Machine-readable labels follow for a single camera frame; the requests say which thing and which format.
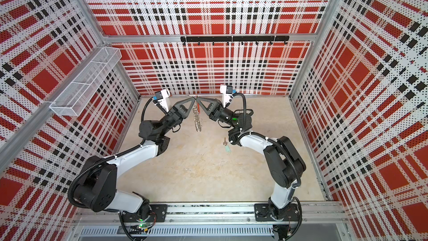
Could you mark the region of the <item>grey key organizer red handle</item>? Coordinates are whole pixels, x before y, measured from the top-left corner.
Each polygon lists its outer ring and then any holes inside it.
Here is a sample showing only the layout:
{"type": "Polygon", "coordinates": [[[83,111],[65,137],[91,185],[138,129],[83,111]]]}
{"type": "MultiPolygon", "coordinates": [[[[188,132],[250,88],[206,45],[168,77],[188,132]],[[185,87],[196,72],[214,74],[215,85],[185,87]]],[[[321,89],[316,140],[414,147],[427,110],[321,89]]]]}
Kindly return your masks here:
{"type": "Polygon", "coordinates": [[[192,107],[192,111],[193,111],[193,119],[194,119],[195,129],[197,132],[201,132],[202,126],[201,126],[201,121],[200,121],[200,108],[199,108],[199,104],[197,101],[195,101],[195,103],[192,107]]]}

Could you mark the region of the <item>small key with teal tag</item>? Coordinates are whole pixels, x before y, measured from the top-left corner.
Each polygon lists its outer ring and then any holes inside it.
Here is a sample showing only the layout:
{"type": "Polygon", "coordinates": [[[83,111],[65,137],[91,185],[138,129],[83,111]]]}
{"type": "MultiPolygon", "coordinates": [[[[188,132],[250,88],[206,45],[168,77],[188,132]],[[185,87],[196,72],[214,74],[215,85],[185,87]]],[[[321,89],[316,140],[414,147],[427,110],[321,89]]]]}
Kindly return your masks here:
{"type": "Polygon", "coordinates": [[[224,147],[225,147],[225,151],[226,151],[227,153],[231,153],[231,148],[230,148],[230,147],[229,147],[229,145],[228,145],[228,140],[226,139],[226,137],[224,138],[223,145],[224,145],[224,147]]]}

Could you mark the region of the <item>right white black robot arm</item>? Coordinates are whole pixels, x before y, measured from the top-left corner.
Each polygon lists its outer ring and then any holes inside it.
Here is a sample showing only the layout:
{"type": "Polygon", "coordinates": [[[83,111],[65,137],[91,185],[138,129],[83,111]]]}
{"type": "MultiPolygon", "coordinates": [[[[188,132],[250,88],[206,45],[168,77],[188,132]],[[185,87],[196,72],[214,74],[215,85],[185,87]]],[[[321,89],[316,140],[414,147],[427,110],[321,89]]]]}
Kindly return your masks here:
{"type": "Polygon", "coordinates": [[[292,202],[298,200],[294,193],[302,184],[302,175],[306,165],[291,140],[285,136],[269,138],[252,130],[254,111],[247,107],[246,98],[241,93],[232,97],[243,99],[243,108],[230,110],[230,103],[214,98],[197,97],[196,101],[209,119],[224,123],[228,128],[227,145],[246,147],[264,155],[271,177],[275,182],[274,190],[268,199],[269,206],[261,216],[275,221],[283,221],[292,210],[292,202]]]}

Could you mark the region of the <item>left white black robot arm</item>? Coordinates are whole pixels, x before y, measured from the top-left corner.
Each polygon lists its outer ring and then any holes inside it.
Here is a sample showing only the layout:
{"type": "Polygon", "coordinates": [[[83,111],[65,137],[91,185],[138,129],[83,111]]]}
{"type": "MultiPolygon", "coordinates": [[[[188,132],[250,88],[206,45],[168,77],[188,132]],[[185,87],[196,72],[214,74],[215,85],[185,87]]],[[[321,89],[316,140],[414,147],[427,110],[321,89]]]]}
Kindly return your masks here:
{"type": "Polygon", "coordinates": [[[138,213],[144,198],[136,193],[118,190],[118,179],[167,150],[170,142],[167,133],[189,116],[195,101],[194,97],[190,97],[175,103],[159,121],[142,120],[139,126],[140,144],[109,157],[88,158],[68,189],[70,204],[94,212],[114,210],[138,213]]]}

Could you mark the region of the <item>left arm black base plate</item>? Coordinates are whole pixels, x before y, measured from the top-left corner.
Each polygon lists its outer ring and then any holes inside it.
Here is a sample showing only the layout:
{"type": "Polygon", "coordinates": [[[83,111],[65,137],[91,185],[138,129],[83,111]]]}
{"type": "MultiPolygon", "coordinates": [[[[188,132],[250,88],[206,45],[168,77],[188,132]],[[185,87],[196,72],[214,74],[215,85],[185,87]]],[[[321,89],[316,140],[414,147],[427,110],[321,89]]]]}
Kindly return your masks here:
{"type": "Polygon", "coordinates": [[[121,218],[125,223],[164,222],[167,208],[166,204],[144,204],[136,213],[122,212],[121,218]]]}

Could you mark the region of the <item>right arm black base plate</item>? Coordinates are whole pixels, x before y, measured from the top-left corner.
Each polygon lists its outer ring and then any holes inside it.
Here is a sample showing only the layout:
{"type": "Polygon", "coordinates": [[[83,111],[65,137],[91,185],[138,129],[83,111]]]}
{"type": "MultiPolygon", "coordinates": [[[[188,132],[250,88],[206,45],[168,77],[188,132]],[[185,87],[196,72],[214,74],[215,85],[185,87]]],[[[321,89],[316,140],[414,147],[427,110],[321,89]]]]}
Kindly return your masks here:
{"type": "Polygon", "coordinates": [[[255,204],[254,213],[257,222],[297,222],[301,216],[296,204],[288,204],[282,209],[273,204],[255,204]]]}

